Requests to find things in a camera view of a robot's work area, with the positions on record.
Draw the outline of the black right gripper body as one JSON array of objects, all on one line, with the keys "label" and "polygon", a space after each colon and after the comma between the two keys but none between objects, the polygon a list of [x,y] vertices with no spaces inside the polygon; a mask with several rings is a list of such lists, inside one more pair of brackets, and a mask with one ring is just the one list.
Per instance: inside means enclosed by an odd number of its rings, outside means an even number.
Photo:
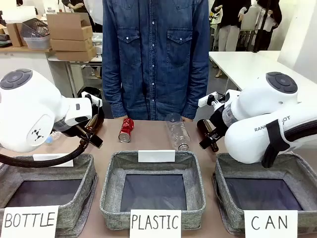
[{"label": "black right gripper body", "polygon": [[222,118],[222,112],[224,107],[220,107],[214,111],[214,113],[210,117],[210,121],[215,127],[215,131],[217,135],[225,135],[226,131],[228,130],[228,126],[224,123]]}]

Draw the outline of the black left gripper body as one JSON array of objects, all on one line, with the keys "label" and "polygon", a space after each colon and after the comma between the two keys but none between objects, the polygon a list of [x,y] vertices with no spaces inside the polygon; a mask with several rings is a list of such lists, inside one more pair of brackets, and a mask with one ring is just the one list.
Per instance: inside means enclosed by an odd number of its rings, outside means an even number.
[{"label": "black left gripper body", "polygon": [[102,107],[102,100],[99,99],[96,104],[92,105],[92,116],[97,115],[97,121],[95,122],[95,127],[94,127],[94,133],[97,134],[98,131],[102,128],[104,119],[105,119],[105,114],[103,111]]}]

